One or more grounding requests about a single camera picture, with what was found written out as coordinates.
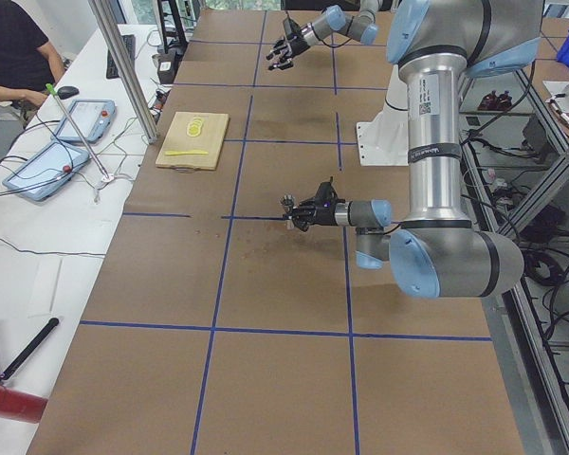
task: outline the red cup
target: red cup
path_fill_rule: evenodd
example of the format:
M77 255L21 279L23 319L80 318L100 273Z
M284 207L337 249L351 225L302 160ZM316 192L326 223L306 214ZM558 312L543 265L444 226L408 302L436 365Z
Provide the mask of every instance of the red cup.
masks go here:
M46 407L46 399L0 386L0 417L37 424Z

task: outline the black shirt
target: black shirt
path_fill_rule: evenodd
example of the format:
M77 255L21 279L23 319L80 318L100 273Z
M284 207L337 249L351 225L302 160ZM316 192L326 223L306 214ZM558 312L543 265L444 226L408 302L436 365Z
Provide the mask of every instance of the black shirt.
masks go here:
M0 0L0 85L42 91L55 82L38 47L48 42L28 14L11 0Z

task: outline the blue device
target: blue device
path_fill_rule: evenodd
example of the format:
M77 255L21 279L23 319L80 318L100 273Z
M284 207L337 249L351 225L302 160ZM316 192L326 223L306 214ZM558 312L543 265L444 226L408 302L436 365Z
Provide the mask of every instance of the blue device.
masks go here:
M116 104L112 100L75 100L70 104L68 112L86 141L93 144L101 139L110 126L116 113ZM62 118L55 135L59 140L82 143L66 117Z
M86 150L66 142L51 141L2 184L32 201L42 201L57 191L88 162Z

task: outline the person's hand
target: person's hand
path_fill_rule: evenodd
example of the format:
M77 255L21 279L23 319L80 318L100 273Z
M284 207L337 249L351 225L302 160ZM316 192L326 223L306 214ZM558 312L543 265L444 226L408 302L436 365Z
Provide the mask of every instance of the person's hand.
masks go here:
M42 106L42 103L46 101L46 98L48 98L48 95L45 95L44 93L28 90L25 100L31 102L36 107L40 107Z

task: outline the person's arm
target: person's arm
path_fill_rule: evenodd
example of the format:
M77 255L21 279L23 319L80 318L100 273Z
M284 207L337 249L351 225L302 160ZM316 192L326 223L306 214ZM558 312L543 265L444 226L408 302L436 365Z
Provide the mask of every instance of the person's arm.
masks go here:
M46 100L46 95L25 88L7 88L0 85L0 101L29 101L40 107Z
M55 83L57 83L65 73L64 61L61 59L59 52L57 52L57 49L55 49L55 46L50 41L47 41L36 50L48 61L50 72L53 78L55 78Z

